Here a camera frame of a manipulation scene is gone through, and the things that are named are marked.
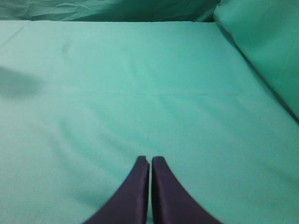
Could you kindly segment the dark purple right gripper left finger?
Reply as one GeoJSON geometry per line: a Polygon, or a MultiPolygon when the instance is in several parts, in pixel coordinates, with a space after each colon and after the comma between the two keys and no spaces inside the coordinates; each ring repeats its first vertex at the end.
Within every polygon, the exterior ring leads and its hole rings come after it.
{"type": "Polygon", "coordinates": [[[150,164],[138,156],[129,175],[112,197],[85,224],[145,224],[148,213],[150,164]]]}

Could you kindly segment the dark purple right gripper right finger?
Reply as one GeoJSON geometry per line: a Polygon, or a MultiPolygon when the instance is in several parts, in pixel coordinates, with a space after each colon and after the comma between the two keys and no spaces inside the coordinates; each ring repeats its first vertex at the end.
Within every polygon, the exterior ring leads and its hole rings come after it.
{"type": "Polygon", "coordinates": [[[151,204],[155,224],[219,224],[177,180],[162,156],[152,158],[151,204]]]}

